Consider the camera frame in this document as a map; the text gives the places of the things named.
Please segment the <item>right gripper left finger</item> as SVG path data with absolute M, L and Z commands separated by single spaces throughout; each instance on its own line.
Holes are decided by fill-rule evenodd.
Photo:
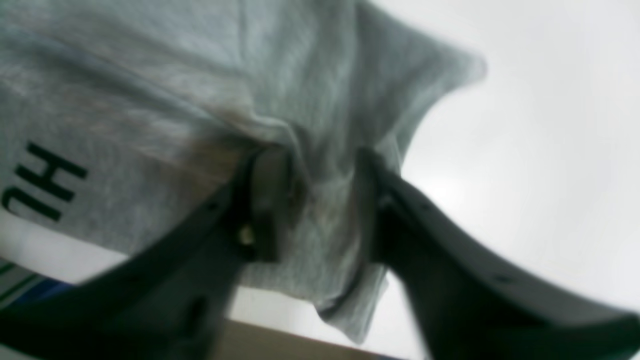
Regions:
M 89 282 L 1 312 L 1 343 L 41 360 L 203 360 L 242 270 L 278 262 L 290 151 L 250 155 L 227 184 L 144 252 Z

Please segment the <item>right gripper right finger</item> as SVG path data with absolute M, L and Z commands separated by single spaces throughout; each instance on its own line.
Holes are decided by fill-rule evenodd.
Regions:
M 354 196 L 365 264 L 402 282 L 432 360 L 630 360 L 639 315 L 542 280 L 477 242 L 368 148 Z

